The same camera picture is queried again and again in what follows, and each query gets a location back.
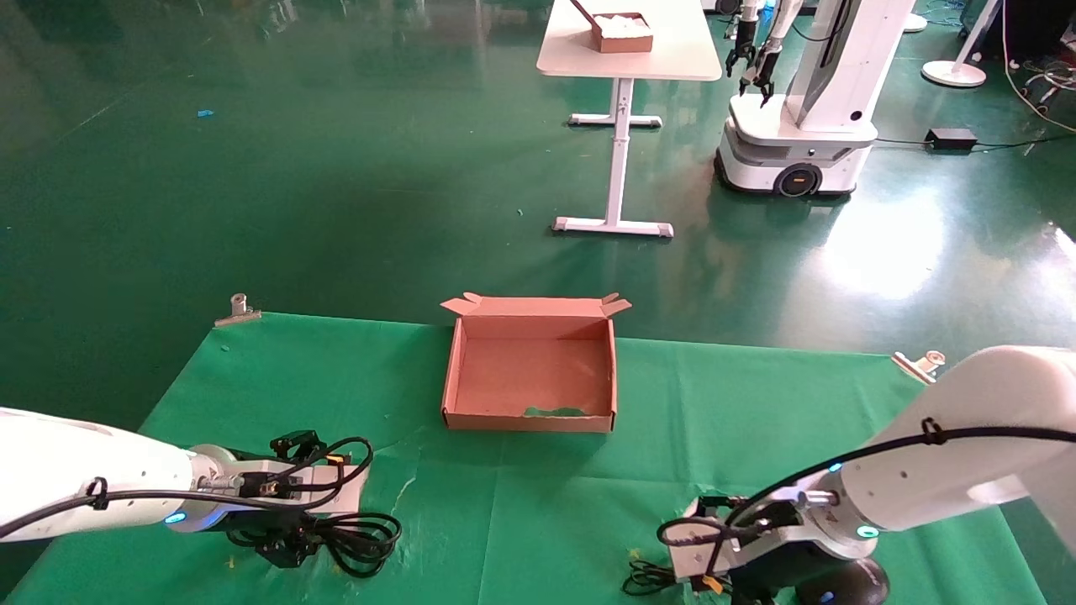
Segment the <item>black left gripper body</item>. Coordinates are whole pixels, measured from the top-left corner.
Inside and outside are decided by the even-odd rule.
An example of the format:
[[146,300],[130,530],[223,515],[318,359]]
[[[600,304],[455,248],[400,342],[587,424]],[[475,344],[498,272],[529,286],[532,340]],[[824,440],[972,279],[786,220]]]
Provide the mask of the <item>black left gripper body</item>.
[[227,540],[249,549],[260,541],[284,541],[291,546],[291,532],[295,527],[313,527],[311,513],[298,509],[253,509],[224,513],[220,519],[220,532]]

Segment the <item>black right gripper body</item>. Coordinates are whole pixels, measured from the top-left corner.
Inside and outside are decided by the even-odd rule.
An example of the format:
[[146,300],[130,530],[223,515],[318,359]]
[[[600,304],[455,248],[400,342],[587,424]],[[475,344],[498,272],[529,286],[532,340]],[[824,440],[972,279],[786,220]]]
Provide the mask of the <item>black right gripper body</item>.
[[788,543],[730,573],[733,604],[775,604],[792,588],[797,604],[883,604],[890,578],[874,559],[844,560],[810,541]]

